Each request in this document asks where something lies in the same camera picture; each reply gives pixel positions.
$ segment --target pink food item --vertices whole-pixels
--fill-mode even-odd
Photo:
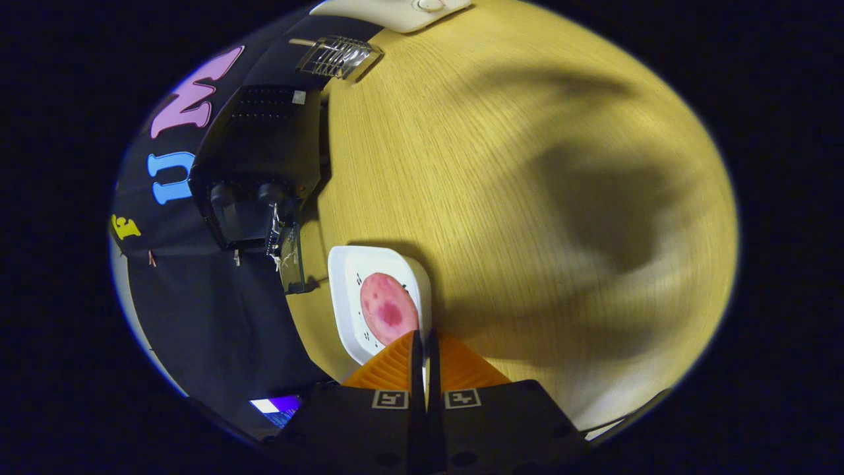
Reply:
[[[384,346],[419,329],[419,313],[408,291],[397,280],[377,272],[360,286],[360,306],[366,326]]]

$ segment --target blue letter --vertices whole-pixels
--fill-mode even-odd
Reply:
[[[155,156],[149,154],[147,157],[147,170],[151,177],[155,177],[160,170],[172,167],[182,167],[185,169],[185,179],[176,183],[153,183],[153,196],[159,205],[170,201],[171,199],[190,198],[191,189],[187,186],[187,174],[191,171],[193,165],[193,154],[188,152],[176,152],[162,156]]]

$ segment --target white plate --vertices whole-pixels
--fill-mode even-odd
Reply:
[[[366,324],[360,307],[360,286],[366,277],[381,272],[405,286],[419,314],[422,342],[430,331],[430,280],[416,260],[388,248],[335,246],[328,253],[328,280],[334,318],[346,352],[365,364],[384,345]]]

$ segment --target pink letter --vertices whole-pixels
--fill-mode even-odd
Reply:
[[[208,125],[208,120],[211,118],[210,102],[205,101],[193,109],[187,109],[202,99],[211,96],[216,90],[210,85],[197,84],[197,81],[200,79],[211,79],[215,81],[222,78],[241,55],[243,48],[243,46],[238,46],[222,56],[217,56],[182,81],[179,87],[173,91],[173,94],[176,95],[173,102],[167,104],[167,107],[153,119],[152,127],[149,129],[149,134],[152,138],[158,137],[159,132],[165,128],[175,127],[177,125],[188,123],[192,123],[197,127]]]

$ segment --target black machine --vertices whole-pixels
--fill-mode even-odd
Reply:
[[[214,119],[188,178],[222,249],[295,253],[287,292],[303,292],[297,215],[320,179],[320,91],[244,85]]]

